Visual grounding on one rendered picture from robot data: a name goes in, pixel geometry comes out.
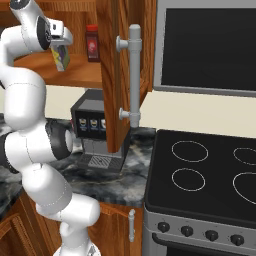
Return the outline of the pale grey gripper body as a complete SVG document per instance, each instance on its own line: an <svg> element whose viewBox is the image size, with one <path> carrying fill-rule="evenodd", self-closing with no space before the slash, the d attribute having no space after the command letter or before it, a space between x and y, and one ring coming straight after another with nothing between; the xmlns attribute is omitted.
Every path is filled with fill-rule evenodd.
<svg viewBox="0 0 256 256"><path fill-rule="evenodd" d="M58 38L51 39L51 46L68 46L73 44L73 35L68 28L64 28L64 32Z"/></svg>

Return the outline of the green and purple cereal box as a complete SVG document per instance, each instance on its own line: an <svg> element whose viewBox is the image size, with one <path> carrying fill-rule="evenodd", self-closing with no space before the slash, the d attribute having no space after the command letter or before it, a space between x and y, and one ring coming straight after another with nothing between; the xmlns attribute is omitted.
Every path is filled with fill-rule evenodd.
<svg viewBox="0 0 256 256"><path fill-rule="evenodd" d="M68 48L65 45L54 45L51 47L53 59L58 71L65 71L70 62Z"/></svg>

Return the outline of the dark red bottle, red cap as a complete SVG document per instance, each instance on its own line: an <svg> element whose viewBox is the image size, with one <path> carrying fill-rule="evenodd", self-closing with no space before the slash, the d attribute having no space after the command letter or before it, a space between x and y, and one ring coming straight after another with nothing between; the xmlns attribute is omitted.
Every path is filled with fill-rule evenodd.
<svg viewBox="0 0 256 256"><path fill-rule="evenodd" d="M99 45L98 45L98 25L91 24L86 26L86 47L89 62L99 62Z"/></svg>

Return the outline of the black coffee machine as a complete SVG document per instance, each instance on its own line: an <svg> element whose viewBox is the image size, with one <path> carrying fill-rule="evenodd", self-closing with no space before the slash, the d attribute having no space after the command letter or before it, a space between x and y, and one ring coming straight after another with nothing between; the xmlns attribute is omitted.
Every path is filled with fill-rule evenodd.
<svg viewBox="0 0 256 256"><path fill-rule="evenodd" d="M117 152L108 151L103 92L100 89L87 89L70 111L74 133L81 139L83 148L79 165L119 173L128 153L130 133L127 133Z"/></svg>

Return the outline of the black and grey microwave oven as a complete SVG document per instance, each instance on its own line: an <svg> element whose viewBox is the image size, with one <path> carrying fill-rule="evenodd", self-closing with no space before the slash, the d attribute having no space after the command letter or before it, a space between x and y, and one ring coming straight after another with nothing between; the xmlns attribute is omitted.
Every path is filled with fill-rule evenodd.
<svg viewBox="0 0 256 256"><path fill-rule="evenodd" d="M256 98L256 0L157 0L153 88Z"/></svg>

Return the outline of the wooden panelled base cabinet door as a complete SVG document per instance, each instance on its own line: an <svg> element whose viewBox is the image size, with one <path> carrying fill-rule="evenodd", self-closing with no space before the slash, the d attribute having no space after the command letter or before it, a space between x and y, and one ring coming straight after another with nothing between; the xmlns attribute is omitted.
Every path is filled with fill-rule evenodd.
<svg viewBox="0 0 256 256"><path fill-rule="evenodd" d="M59 226L39 215L22 191L0 214L0 256L53 256L61 245Z"/></svg>

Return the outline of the black and grey stove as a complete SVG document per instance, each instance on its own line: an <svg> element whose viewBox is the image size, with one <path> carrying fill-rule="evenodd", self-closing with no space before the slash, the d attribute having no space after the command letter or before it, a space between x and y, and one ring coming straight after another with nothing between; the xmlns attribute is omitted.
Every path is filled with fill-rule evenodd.
<svg viewBox="0 0 256 256"><path fill-rule="evenodd" d="M159 222L170 225L168 232ZM185 237L182 226L193 228ZM207 230L218 232L211 242ZM234 245L230 237L244 237ZM256 256L256 139L160 130L144 196L142 256Z"/></svg>

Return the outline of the black stove knob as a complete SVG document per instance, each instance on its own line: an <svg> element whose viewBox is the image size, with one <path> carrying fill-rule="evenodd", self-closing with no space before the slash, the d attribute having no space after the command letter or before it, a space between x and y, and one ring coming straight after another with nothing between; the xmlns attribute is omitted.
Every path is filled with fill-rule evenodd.
<svg viewBox="0 0 256 256"><path fill-rule="evenodd" d="M170 230L170 225L166 222L159 222L158 223L158 229L162 232L168 232Z"/></svg>
<svg viewBox="0 0 256 256"><path fill-rule="evenodd" d="M190 226L182 226L181 227L181 233L185 236L185 237L189 237L193 235L193 228Z"/></svg>
<svg viewBox="0 0 256 256"><path fill-rule="evenodd" d="M214 231L214 230L207 230L207 231L205 232L205 237L206 237L209 241L213 242L213 241L215 241L215 240L218 239L219 235L218 235L218 232L217 232L217 231Z"/></svg>
<svg viewBox="0 0 256 256"><path fill-rule="evenodd" d="M244 244L244 237L242 235L234 234L230 237L230 241L236 245L240 246Z"/></svg>

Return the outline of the open wooden wall cabinet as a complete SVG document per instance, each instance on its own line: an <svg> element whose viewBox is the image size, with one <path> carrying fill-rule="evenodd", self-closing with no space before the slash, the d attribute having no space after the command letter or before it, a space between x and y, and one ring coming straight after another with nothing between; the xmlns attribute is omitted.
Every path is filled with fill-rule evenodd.
<svg viewBox="0 0 256 256"><path fill-rule="evenodd" d="M82 88L102 86L101 66L87 60L86 22L96 21L96 0L0 0L0 82L30 81L40 75L46 84ZM51 39L68 28L73 44L70 62L58 71Z"/></svg>

